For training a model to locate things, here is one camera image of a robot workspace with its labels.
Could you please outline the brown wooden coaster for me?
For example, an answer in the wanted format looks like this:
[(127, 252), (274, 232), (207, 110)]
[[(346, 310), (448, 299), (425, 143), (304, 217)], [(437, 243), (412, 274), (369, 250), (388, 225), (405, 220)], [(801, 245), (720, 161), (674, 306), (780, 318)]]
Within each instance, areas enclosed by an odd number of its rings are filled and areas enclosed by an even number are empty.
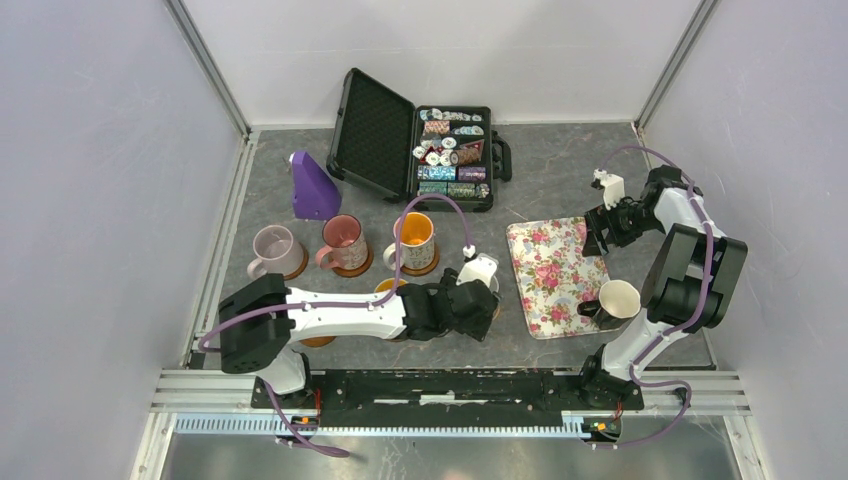
[(427, 266), (420, 268), (420, 269), (412, 269), (412, 268), (409, 268), (409, 267), (406, 267), (406, 266), (402, 266), (401, 272), (403, 274), (414, 276), (414, 277), (423, 276), (423, 275), (426, 275), (426, 274), (432, 272), (438, 266), (439, 260), (440, 260), (439, 250), (435, 249), (433, 259)]
[(321, 336), (303, 339), (300, 343), (309, 348), (320, 348), (332, 343), (335, 339), (335, 336)]
[(332, 271), (336, 275), (338, 275), (340, 277), (344, 277), (344, 278), (358, 277), (358, 276), (362, 275), (363, 273), (365, 273), (371, 267), (371, 265), (373, 264), (373, 260), (374, 260), (373, 248), (370, 245), (368, 245), (367, 246), (366, 260), (358, 268), (343, 269), (341, 267), (333, 267)]
[(264, 260), (264, 266), (268, 273), (281, 274), (285, 279), (293, 279), (299, 276), (308, 265), (308, 251), (298, 243), (283, 255)]

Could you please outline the blue mug yellow inside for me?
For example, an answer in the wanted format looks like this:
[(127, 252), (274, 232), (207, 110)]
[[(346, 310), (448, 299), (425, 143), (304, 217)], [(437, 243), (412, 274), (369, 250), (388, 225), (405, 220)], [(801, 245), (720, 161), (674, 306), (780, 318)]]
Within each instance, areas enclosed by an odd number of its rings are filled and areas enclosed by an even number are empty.
[(403, 278), (400, 278), (400, 279), (388, 278), (388, 279), (381, 281), (375, 287), (374, 292), (375, 293), (389, 292), (393, 289), (397, 289), (398, 287), (405, 285), (406, 283), (407, 283), (407, 281), (404, 280)]

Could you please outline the black mug cream inside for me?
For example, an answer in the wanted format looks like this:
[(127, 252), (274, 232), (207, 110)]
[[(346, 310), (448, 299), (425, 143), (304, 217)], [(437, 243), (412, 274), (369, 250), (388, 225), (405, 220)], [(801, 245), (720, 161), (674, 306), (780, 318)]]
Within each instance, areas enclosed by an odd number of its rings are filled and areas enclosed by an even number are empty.
[(595, 299), (581, 302), (578, 314), (587, 317), (600, 330), (615, 330), (641, 311), (640, 292), (624, 280), (604, 283)]

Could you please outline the floral rectangular tray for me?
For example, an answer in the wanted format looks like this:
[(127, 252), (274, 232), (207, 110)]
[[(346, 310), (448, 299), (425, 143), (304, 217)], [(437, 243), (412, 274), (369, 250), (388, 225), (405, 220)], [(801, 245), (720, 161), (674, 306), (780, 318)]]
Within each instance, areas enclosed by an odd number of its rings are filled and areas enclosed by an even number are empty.
[(600, 333), (578, 305), (597, 298), (610, 280), (600, 256), (582, 255), (583, 217), (515, 223), (506, 239), (529, 334), (551, 340)]

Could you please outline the pink ceramic mug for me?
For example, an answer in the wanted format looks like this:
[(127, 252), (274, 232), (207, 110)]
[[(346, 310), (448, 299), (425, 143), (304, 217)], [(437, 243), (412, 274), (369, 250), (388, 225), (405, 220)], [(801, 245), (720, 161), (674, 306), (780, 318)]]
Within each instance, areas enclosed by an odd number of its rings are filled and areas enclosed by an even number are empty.
[(324, 246), (315, 255), (322, 269), (358, 268), (367, 257), (367, 241), (358, 219), (340, 214), (328, 220), (322, 230)]

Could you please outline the lavender ceramic mug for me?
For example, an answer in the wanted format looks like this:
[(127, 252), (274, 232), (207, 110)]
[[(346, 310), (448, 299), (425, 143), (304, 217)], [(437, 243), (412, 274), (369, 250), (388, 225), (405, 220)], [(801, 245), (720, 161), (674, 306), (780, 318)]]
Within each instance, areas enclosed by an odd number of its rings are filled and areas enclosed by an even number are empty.
[(292, 245), (300, 243), (292, 232), (281, 225), (269, 225), (261, 229), (253, 238), (252, 248), (255, 259), (247, 266), (247, 275), (251, 280), (268, 273), (264, 266), (264, 260), (286, 253)]

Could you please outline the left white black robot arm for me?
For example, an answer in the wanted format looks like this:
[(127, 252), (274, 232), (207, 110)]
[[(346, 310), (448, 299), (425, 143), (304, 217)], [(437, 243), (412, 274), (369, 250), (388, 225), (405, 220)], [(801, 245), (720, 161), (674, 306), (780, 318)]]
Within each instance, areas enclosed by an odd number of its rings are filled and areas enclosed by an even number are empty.
[(219, 303), (219, 323), (201, 345), (218, 340), (223, 373), (254, 374), (297, 408), (312, 399), (314, 381), (307, 358), (292, 343), (344, 336), (429, 341), (449, 332), (481, 342), (499, 303), (484, 281), (461, 282), (453, 269), (437, 283), (406, 283), (370, 294), (312, 292), (268, 274)]

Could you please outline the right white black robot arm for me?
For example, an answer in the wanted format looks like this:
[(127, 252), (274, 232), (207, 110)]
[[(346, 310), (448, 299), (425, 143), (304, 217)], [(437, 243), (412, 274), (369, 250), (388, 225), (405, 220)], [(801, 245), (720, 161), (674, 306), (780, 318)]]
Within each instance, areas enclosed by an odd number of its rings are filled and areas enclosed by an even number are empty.
[(583, 256), (600, 257), (647, 231), (664, 235), (627, 327), (588, 357), (579, 374), (580, 400), (612, 408), (640, 395), (641, 372), (669, 345), (723, 320), (748, 247), (715, 225), (701, 190), (679, 168), (650, 170), (637, 199), (625, 194), (622, 177), (603, 169), (594, 171), (592, 186), (603, 202), (584, 215)]

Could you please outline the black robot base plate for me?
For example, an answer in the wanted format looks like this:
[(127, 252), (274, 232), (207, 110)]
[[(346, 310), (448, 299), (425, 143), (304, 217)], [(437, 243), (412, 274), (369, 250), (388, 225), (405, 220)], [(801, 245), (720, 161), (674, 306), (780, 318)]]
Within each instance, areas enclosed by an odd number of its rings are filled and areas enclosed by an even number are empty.
[(317, 371), (277, 398), (286, 413), (317, 409), (323, 427), (548, 427), (569, 412), (644, 407), (641, 389), (592, 387), (554, 369)]

